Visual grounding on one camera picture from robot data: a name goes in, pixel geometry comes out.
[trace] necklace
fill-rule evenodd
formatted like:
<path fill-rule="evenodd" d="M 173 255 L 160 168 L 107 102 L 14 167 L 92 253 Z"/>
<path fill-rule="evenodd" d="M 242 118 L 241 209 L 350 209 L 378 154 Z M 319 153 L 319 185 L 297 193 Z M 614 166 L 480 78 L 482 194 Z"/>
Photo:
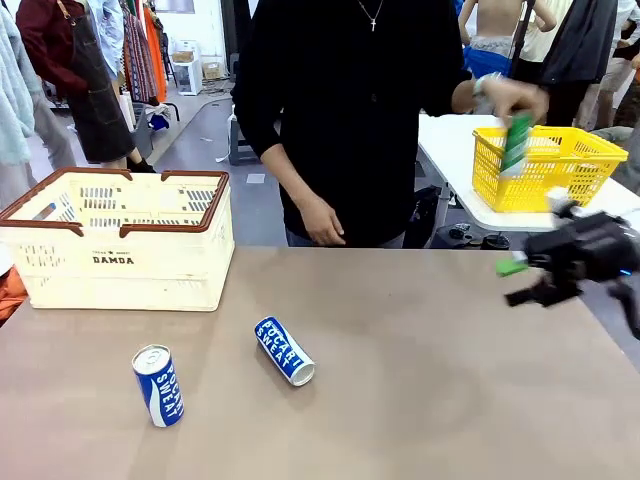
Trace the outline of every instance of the necklace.
<path fill-rule="evenodd" d="M 375 17 L 372 17 L 371 15 L 369 15 L 369 12 L 367 12 L 367 9 L 364 7 L 364 5 L 360 0 L 358 0 L 358 3 L 360 4 L 360 8 L 362 8 L 362 11 L 367 15 L 367 17 L 369 17 L 369 20 L 371 20 L 371 31 L 375 32 L 376 20 L 378 20 L 378 15 L 380 15 L 380 10 L 382 10 L 382 5 L 384 4 L 384 0 L 380 0 L 380 6 L 378 7 L 378 11 L 376 12 Z"/>

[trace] gray floor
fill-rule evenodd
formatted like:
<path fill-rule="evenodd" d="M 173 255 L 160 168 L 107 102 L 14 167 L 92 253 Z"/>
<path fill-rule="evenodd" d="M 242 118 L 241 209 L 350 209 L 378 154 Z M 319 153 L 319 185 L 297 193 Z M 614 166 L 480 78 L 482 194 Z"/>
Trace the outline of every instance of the gray floor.
<path fill-rule="evenodd" d="M 230 173 L 234 236 L 238 245 L 284 246 L 282 210 L 275 179 L 260 164 L 232 166 L 216 163 L 228 151 L 227 118 L 231 112 L 229 100 L 210 103 L 194 117 L 175 142 L 156 163 L 158 170 L 224 170 Z M 416 188 L 438 182 L 434 171 L 418 168 Z M 264 183 L 247 183 L 250 174 L 264 174 Z M 464 210 L 450 209 L 447 223 L 468 222 Z M 517 248 L 527 234 L 510 234 Z M 640 292 L 640 281 L 632 279 Z M 600 285 L 585 285 L 586 305 L 617 342 L 631 362 L 640 370 L 640 342 L 631 336 L 619 305 L 610 299 Z"/>

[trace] dark apron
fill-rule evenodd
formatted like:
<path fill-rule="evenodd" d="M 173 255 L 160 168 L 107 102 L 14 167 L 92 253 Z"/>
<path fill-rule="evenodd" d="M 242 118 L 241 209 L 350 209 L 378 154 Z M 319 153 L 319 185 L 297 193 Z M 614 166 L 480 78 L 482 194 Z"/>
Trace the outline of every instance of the dark apron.
<path fill-rule="evenodd" d="M 87 94 L 67 96 L 84 155 L 89 163 L 120 160 L 135 145 L 109 81 L 89 16 L 71 18 L 62 2 L 57 3 L 73 36 L 70 69 L 89 85 Z"/>

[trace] shoe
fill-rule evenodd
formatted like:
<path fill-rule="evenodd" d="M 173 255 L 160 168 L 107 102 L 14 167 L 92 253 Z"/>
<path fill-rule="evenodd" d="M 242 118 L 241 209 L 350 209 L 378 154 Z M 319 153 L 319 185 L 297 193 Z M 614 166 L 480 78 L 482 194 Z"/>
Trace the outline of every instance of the shoe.
<path fill-rule="evenodd" d="M 127 157 L 127 168 L 133 173 L 156 173 L 144 158 L 140 163 L 135 163 L 131 158 Z"/>

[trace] wristwatch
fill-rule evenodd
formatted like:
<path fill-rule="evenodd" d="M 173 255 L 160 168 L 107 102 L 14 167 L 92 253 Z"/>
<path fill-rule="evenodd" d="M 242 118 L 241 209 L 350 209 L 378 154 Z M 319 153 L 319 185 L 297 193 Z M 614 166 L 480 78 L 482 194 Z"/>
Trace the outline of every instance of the wristwatch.
<path fill-rule="evenodd" d="M 484 82 L 486 82 L 490 78 L 502 78 L 502 74 L 500 72 L 490 73 L 489 75 L 483 75 L 478 80 L 476 80 L 476 84 L 473 86 L 474 99 L 481 100 L 487 96 L 484 92 Z"/>

